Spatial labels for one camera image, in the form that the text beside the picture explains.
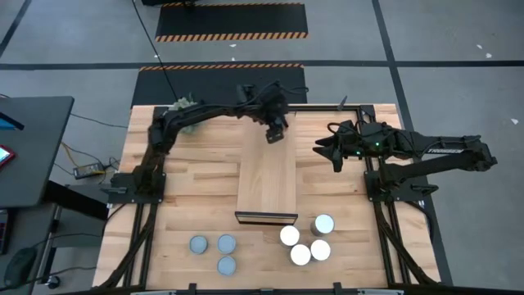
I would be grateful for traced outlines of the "tall silver-top can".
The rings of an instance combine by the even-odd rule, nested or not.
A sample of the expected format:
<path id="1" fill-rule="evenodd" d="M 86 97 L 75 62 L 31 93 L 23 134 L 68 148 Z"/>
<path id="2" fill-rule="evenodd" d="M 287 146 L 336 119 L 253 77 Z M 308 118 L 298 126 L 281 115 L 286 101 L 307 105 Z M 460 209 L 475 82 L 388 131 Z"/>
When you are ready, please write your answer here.
<path id="1" fill-rule="evenodd" d="M 304 244 L 297 244 L 291 248 L 290 260 L 295 266 L 305 266 L 310 262 L 310 249 Z"/>
<path id="2" fill-rule="evenodd" d="M 294 225 L 286 225 L 281 228 L 279 242 L 284 247 L 294 247 L 300 240 L 300 231 Z"/>
<path id="3" fill-rule="evenodd" d="M 316 216 L 310 224 L 311 233 L 318 237 L 330 234 L 334 229 L 335 221 L 329 214 Z"/>
<path id="4" fill-rule="evenodd" d="M 311 257 L 315 261 L 326 261 L 331 256 L 331 246 L 322 239 L 316 239 L 310 244 Z"/>

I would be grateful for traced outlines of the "blue label can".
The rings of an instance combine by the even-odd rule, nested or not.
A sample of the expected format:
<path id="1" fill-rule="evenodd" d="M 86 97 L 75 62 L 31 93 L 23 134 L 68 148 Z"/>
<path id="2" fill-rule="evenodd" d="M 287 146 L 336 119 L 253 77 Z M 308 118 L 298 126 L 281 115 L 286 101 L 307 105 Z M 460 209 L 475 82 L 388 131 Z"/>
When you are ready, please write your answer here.
<path id="1" fill-rule="evenodd" d="M 189 241 L 189 250 L 193 254 L 201 255 L 206 251 L 207 247 L 208 242 L 204 236 L 196 235 L 191 237 Z"/>

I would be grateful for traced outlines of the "red label can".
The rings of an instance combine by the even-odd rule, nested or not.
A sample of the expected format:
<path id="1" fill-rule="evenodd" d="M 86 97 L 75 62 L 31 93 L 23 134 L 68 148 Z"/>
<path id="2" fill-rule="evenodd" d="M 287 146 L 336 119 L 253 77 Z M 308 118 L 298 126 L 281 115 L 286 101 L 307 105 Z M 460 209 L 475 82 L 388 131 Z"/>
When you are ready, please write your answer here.
<path id="1" fill-rule="evenodd" d="M 237 263 L 231 256 L 222 256 L 217 262 L 217 271 L 221 275 L 231 276 L 235 273 Z"/>

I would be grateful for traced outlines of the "green artificial plant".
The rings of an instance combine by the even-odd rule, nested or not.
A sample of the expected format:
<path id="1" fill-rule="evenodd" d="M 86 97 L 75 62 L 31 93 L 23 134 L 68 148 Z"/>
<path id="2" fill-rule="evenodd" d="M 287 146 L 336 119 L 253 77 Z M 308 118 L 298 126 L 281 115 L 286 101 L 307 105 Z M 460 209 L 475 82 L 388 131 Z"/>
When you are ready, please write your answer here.
<path id="1" fill-rule="evenodd" d="M 178 111 L 179 109 L 184 109 L 187 107 L 191 107 L 197 105 L 197 102 L 194 101 L 192 94 L 189 93 L 188 97 L 182 97 L 176 100 L 169 108 L 169 111 Z M 189 125 L 186 127 L 183 127 L 180 130 L 180 133 L 182 134 L 193 134 L 197 128 L 197 124 Z"/>

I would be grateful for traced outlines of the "dark keyboard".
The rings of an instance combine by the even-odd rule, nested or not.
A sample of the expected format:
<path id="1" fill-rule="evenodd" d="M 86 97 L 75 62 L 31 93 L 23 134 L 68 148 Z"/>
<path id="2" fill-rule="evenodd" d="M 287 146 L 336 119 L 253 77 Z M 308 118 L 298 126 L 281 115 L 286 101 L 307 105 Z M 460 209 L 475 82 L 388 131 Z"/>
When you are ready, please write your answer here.
<path id="1" fill-rule="evenodd" d="M 9 213 L 7 209 L 0 209 L 0 255 L 7 252 Z"/>

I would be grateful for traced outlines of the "black desk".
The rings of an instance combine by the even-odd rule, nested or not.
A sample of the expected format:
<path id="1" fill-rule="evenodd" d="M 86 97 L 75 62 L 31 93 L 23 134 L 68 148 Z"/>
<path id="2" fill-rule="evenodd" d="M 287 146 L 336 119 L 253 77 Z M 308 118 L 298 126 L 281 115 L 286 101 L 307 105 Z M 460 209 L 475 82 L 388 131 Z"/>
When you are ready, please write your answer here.
<path id="1" fill-rule="evenodd" d="M 105 203 L 49 179 L 73 104 L 71 96 L 0 98 L 0 112 L 25 126 L 23 130 L 0 129 L 0 144 L 16 153 L 16 158 L 0 169 L 0 209 L 15 212 L 9 223 L 7 252 L 0 255 L 1 295 L 32 293 L 58 207 L 99 220 L 107 216 Z M 7 264 L 26 247 L 37 250 L 28 280 L 6 287 Z"/>

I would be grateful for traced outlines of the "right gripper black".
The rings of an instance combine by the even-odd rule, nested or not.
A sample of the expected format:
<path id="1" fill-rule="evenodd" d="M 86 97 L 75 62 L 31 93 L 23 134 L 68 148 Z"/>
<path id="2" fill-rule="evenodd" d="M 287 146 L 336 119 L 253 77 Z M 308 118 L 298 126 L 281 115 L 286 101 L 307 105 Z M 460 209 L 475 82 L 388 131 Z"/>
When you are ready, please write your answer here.
<path id="1" fill-rule="evenodd" d="M 314 147 L 313 151 L 328 159 L 332 163 L 334 172 L 341 172 L 344 159 L 364 158 L 362 139 L 358 124 L 352 120 L 332 123 L 332 135 L 316 140 L 315 143 L 322 147 Z"/>

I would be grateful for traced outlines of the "black aluminium table frame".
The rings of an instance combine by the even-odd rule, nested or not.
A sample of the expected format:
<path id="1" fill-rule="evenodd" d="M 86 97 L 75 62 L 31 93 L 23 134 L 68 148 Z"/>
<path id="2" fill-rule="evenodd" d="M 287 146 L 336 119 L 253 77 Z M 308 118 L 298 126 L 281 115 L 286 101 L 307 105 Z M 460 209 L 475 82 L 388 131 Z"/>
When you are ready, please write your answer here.
<path id="1" fill-rule="evenodd" d="M 138 252 L 149 259 L 146 287 L 175 290 L 194 287 L 201 293 L 292 295 L 352 293 L 358 288 L 387 285 L 382 248 L 373 204 L 364 183 L 365 164 L 350 159 L 340 173 L 314 153 L 314 142 L 328 136 L 327 124 L 354 120 L 354 107 L 338 111 L 333 105 L 297 105 L 296 113 L 296 226 L 301 241 L 311 243 L 310 224 L 321 213 L 335 220 L 327 236 L 332 254 L 326 261 L 304 266 L 290 262 L 278 240 L 279 228 L 242 225 L 235 217 L 242 150 L 243 121 L 218 117 L 194 134 L 181 134 L 165 161 L 165 198 L 159 205 L 152 245 Z M 219 236 L 232 235 L 236 249 L 221 254 Z M 201 255 L 189 250 L 191 237 L 206 237 Z M 217 271 L 222 256 L 237 263 L 231 276 Z"/>

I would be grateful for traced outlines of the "blue-edged tablet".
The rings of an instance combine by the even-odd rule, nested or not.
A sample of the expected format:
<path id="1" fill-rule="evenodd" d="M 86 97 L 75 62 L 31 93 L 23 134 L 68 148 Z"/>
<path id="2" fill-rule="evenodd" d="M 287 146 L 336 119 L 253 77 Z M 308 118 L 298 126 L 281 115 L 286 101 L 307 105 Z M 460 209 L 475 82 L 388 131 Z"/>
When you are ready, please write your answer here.
<path id="1" fill-rule="evenodd" d="M 23 130 L 24 128 L 25 126 L 21 124 L 19 121 L 0 112 L 0 129 Z"/>

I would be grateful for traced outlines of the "black hazard-striped floor mat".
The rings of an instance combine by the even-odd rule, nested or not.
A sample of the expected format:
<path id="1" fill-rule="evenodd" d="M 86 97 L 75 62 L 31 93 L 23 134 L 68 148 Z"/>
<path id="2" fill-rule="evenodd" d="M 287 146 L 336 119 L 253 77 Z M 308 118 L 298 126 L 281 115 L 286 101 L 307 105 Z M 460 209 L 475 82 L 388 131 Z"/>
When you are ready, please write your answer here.
<path id="1" fill-rule="evenodd" d="M 169 3 L 160 9 L 155 41 L 210 42 L 305 39 L 309 29 L 299 2 Z"/>
<path id="2" fill-rule="evenodd" d="M 306 103 L 304 69 L 289 62 L 145 66 L 138 72 L 132 105 L 168 105 L 189 94 L 198 102 L 234 104 L 238 85 L 262 89 L 276 80 L 294 92 L 287 99 L 290 103 Z"/>

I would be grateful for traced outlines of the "red phone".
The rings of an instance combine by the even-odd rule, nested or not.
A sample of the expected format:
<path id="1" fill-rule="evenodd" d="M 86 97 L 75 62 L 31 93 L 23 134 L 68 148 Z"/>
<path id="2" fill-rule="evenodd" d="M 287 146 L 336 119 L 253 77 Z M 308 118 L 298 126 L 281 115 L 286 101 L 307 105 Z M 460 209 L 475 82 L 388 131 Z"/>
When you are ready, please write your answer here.
<path id="1" fill-rule="evenodd" d="M 0 169 L 16 158 L 16 153 L 7 146 L 0 144 Z"/>

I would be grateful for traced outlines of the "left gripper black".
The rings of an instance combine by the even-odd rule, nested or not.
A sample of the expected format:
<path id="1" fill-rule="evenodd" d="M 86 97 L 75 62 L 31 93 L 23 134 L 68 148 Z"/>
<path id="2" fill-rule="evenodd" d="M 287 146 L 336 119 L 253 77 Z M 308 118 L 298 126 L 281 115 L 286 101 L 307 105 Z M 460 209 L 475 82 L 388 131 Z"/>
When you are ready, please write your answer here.
<path id="1" fill-rule="evenodd" d="M 282 93 L 281 84 L 267 85 L 260 91 L 260 117 L 266 125 L 280 125 L 279 141 L 285 138 L 288 113 L 286 96 Z M 268 143 L 273 143 L 273 127 L 269 126 L 265 135 Z"/>

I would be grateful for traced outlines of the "black computer mouse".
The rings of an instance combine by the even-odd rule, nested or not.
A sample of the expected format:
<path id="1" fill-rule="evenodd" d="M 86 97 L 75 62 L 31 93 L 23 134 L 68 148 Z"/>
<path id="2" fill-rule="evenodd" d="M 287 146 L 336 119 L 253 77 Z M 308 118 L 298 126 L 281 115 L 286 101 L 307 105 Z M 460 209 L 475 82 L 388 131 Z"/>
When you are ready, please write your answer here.
<path id="1" fill-rule="evenodd" d="M 6 287 L 14 287 L 25 283 L 34 266 L 37 250 L 33 247 L 20 249 L 7 264 L 3 283 Z"/>

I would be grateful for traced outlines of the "black power adapter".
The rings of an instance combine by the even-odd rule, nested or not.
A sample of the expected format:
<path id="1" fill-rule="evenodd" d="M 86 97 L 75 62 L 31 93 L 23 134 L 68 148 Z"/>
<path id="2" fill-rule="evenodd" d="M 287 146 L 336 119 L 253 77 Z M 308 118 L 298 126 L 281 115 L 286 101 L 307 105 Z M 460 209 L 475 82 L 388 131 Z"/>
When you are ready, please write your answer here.
<path id="1" fill-rule="evenodd" d="M 100 163 L 93 163 L 85 166 L 77 166 L 73 169 L 75 179 L 85 179 L 105 173 L 104 166 Z"/>

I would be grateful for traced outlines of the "green dotted can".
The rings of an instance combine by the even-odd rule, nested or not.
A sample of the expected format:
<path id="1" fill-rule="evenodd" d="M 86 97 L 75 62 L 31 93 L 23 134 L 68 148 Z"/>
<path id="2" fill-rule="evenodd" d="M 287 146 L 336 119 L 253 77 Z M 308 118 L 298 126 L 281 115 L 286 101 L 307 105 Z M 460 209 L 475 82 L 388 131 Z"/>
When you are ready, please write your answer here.
<path id="1" fill-rule="evenodd" d="M 235 251 L 237 245 L 236 239 L 230 234 L 223 234 L 219 236 L 217 241 L 217 248 L 221 254 L 227 255 Z"/>

